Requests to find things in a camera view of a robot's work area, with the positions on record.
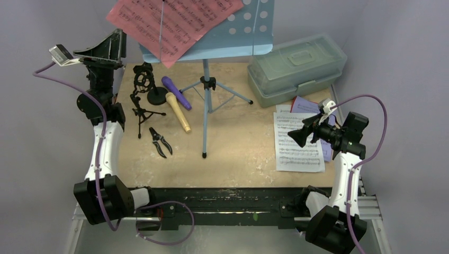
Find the lavender sheet music page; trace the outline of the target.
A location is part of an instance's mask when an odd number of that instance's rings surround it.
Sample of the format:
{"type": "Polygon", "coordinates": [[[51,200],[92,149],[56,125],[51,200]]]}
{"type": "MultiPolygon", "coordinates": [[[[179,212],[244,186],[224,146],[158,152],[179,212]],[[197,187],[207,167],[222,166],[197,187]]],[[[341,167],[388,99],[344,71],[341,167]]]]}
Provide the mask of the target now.
{"type": "MultiPolygon", "coordinates": [[[[291,113],[313,113],[318,114],[319,107],[317,103],[308,101],[300,96],[297,96],[292,103],[291,113]]],[[[330,162],[332,159],[333,150],[331,149],[330,143],[320,140],[322,146],[322,152],[325,162],[330,162]]]]}

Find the pink sheet music page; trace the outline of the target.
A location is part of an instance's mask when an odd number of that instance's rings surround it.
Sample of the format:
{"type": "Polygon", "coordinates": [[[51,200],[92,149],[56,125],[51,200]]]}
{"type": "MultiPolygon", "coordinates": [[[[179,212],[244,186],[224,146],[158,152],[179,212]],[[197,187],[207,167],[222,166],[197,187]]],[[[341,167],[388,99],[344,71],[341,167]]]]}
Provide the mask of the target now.
{"type": "Polygon", "coordinates": [[[117,1],[106,20],[171,67],[242,1],[117,1]]]}

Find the purple toy microphone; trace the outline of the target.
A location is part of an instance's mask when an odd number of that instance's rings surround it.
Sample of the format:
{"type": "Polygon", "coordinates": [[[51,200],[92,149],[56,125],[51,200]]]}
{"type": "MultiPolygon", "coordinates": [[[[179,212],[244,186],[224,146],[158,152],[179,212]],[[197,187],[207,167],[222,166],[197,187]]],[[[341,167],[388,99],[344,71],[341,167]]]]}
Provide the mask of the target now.
{"type": "Polygon", "coordinates": [[[167,76],[163,76],[161,78],[161,82],[162,84],[166,87],[166,89],[168,91],[170,91],[171,93],[173,93],[175,95],[175,97],[177,98],[177,100],[181,103],[181,105],[186,108],[188,111],[190,111],[192,109],[191,104],[189,103],[189,101],[185,98],[185,96],[179,91],[179,89],[175,86],[175,84],[173,83],[173,81],[167,77],[167,76]]]}

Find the light blue music stand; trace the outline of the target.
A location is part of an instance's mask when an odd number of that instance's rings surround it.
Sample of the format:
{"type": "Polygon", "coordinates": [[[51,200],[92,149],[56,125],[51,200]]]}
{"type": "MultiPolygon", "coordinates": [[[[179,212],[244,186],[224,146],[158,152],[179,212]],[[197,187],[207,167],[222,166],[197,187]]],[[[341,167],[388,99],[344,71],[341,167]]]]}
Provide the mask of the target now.
{"type": "Polygon", "coordinates": [[[198,82],[183,88],[181,91],[185,92],[191,88],[196,88],[198,85],[203,85],[202,156],[204,158],[207,156],[208,115],[215,112],[215,108],[212,107],[211,91],[218,86],[231,93],[233,97],[239,97],[248,104],[253,104],[251,99],[244,97],[211,77],[209,74],[209,60],[264,55],[273,48],[274,1],[243,1],[242,3],[244,5],[243,8],[234,13],[235,18],[232,21],[225,20],[215,28],[212,28],[181,57],[182,61],[203,61],[204,75],[198,82]]]}

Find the black round-base microphone stand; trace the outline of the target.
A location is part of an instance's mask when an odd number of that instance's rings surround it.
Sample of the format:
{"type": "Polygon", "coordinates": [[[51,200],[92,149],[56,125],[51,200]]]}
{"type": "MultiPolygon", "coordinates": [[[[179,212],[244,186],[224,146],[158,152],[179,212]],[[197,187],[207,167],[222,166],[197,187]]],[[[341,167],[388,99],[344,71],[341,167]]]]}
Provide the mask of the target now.
{"type": "Polygon", "coordinates": [[[146,94],[147,101],[152,105],[162,105],[166,103],[166,94],[168,93],[168,90],[156,86],[153,67],[150,63],[144,62],[141,65],[136,65],[132,70],[135,74],[133,94],[146,94]]]}

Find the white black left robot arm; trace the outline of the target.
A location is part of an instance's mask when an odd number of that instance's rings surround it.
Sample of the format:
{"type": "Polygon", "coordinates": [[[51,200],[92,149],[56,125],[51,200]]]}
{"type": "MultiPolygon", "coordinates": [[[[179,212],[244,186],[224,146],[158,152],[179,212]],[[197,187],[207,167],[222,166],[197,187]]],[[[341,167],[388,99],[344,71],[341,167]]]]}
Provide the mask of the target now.
{"type": "Polygon", "coordinates": [[[128,188],[118,177],[118,156],[124,134],[125,114],[113,102],[114,72],[126,56],[127,35],[116,29],[99,44],[74,51],[88,71],[89,89],[77,98],[77,106],[94,130],[91,165],[85,179],[74,185],[74,196],[91,225],[120,222],[138,210],[144,216],[157,212],[158,202],[150,187],[128,188]]]}

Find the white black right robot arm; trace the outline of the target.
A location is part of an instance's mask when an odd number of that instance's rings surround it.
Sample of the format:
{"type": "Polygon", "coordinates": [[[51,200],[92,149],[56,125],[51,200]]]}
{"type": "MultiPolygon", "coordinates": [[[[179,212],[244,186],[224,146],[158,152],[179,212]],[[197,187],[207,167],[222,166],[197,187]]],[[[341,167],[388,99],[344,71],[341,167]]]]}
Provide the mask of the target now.
{"type": "Polygon", "coordinates": [[[330,143],[334,151],[334,184],[330,195],[308,186],[300,194],[297,208],[301,214],[311,216],[304,227],[307,242],[331,253],[351,253],[367,230],[358,208],[358,177],[360,162],[366,155],[366,147],[360,140],[369,120],[362,114],[349,112],[343,125],[336,127],[322,117],[323,114],[318,114],[303,120],[303,127],[288,132],[288,136],[302,148],[308,137],[312,137],[311,143],[318,140],[330,143]]]}

